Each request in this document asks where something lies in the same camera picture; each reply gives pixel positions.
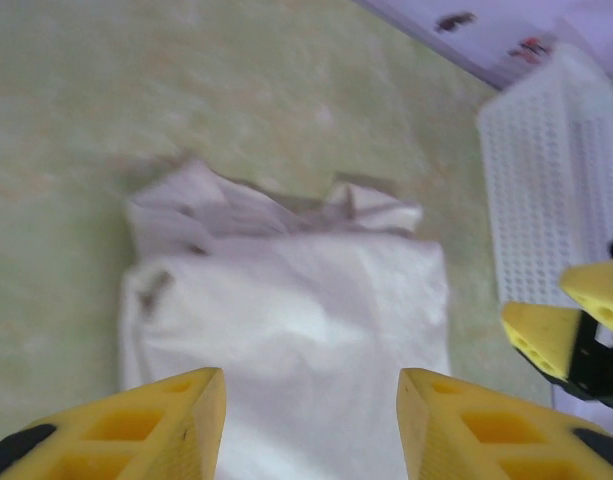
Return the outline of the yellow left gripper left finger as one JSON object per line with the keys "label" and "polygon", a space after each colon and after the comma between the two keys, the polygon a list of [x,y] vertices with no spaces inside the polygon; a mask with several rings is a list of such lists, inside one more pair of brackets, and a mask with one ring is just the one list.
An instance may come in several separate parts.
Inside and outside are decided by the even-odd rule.
{"label": "yellow left gripper left finger", "polygon": [[0,479],[212,479],[224,373],[201,368],[37,419],[0,440]]}

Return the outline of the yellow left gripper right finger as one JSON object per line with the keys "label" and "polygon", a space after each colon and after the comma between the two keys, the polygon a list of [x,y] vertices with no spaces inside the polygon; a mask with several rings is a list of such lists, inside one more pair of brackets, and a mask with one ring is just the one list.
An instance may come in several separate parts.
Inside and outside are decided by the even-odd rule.
{"label": "yellow left gripper right finger", "polygon": [[411,479],[613,479],[611,434],[517,397],[410,368],[396,411]]}

